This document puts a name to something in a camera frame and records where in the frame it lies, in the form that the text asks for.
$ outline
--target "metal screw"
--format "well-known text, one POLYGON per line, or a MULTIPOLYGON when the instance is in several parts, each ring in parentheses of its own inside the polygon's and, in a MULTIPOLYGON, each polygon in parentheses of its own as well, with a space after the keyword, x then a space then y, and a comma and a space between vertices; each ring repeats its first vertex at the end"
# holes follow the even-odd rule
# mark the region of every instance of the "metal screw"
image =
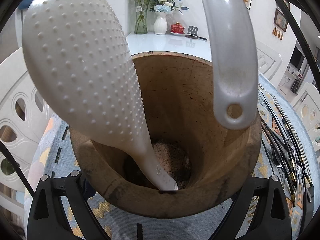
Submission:
POLYGON ((76 176, 79 175, 79 171, 77 171, 77 170, 72 171, 72 172, 70 173, 70 175, 71 175, 72 177, 76 177, 76 176))
POLYGON ((41 180, 42 180, 42 181, 45 181, 45 180, 48 179, 48 177, 49 177, 49 176, 48 176, 47 174, 44 174, 44 175, 41 176, 41 180))
POLYGON ((274 181, 278 181, 279 180, 278 176, 276 176, 276 175, 272 175, 271 179, 273 179, 274 181))

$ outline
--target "handle hole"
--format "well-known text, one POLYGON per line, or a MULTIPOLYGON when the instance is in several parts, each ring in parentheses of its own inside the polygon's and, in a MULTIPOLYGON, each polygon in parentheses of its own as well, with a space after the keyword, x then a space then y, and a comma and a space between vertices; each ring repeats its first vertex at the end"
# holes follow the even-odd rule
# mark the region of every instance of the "handle hole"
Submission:
POLYGON ((242 108, 237 104, 230 105, 227 109, 227 114, 233 119, 237 119, 242 115, 242 108))

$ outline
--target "white saucer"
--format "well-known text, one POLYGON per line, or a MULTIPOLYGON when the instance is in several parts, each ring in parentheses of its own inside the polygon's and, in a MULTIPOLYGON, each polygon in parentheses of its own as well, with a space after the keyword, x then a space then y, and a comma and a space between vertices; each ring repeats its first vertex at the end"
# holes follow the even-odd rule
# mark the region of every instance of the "white saucer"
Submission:
POLYGON ((176 35, 176 36, 184 36, 186 35, 185 33, 173 33, 173 32, 170 32, 171 34, 173 35, 176 35))

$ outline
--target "patterned tablecloth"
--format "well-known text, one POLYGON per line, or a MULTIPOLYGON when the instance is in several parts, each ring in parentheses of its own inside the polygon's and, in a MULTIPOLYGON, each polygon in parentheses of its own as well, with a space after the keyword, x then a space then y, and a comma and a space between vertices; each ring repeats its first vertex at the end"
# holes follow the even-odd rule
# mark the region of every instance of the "patterned tablecloth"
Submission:
MULTIPOLYGON (((259 88, 258 101, 258 110, 260 112, 260 116, 263 117, 269 127, 271 127, 275 132, 278 132, 271 114, 263 103, 263 95, 269 101, 270 105, 274 105, 274 99, 270 94, 276 96, 279 104, 282 106, 290 121, 294 124, 297 135, 302 142, 310 168, 309 172, 315 187, 315 212, 320 203, 320 195, 318 194, 318 192, 320 192, 320 172, 319 166, 317 165, 316 154, 313 150, 308 134, 304 129, 302 122, 291 108, 290 104, 288 104, 288 102, 276 91, 276 89, 262 76, 259 76, 259 82, 261 84, 261 87, 259 88)), ((280 118, 281 116, 277 112, 277 109, 274 107, 273 110, 280 118)), ((264 150, 263 145, 261 145, 260 155, 252 175, 256 177, 268 178, 274 173, 281 179, 284 192, 287 196, 287 202, 291 216, 292 239, 296 239, 300 229, 303 203, 301 200, 299 200, 296 207, 292 206, 292 203, 289 200, 290 193, 288 185, 282 170, 274 166, 274 164, 268 159, 267 155, 270 155, 270 144, 264 134, 262 134, 262 140, 266 145, 267 153, 264 150)), ((35 190, 36 185, 43 174, 48 174, 51 177, 57 178, 67 176, 73 170, 80 170, 80 168, 72 150, 68 124, 54 114, 51 117, 48 127, 39 143, 30 168, 28 181, 35 190)), ((25 229, 27 227, 26 225, 31 202, 32 198, 29 193, 26 192, 25 229)), ((73 217, 67 198, 62 197, 62 202, 73 233, 77 236, 83 237, 79 227, 77 226, 75 218, 73 217)), ((254 197, 237 237, 240 237, 246 233, 257 206, 257 202, 258 197, 254 197)), ((227 213, 231 203, 231 199, 228 199, 222 204, 197 215, 179 219, 159 220, 141 217, 125 212, 106 202, 98 193, 93 198, 88 200, 89 206, 108 235, 112 239, 121 240, 137 239, 138 223, 142 223, 143 225, 144 240, 208 239, 227 213)))

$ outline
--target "wooden bucket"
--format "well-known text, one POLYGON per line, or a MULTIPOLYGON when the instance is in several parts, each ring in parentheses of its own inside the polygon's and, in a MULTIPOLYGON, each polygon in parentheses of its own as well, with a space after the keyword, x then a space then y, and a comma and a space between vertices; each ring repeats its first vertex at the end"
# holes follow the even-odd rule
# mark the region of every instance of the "wooden bucket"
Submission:
MULTIPOLYGON (((185 189, 173 192, 138 186, 125 179, 126 153, 70 128, 76 159, 92 186, 116 207, 155 218, 197 214, 231 197, 258 159, 258 111, 249 128, 227 130, 213 115, 211 62, 171 52, 141 53, 133 61, 151 138, 177 141, 188 154, 191 176, 185 189)), ((233 107, 229 114, 238 111, 233 107)))

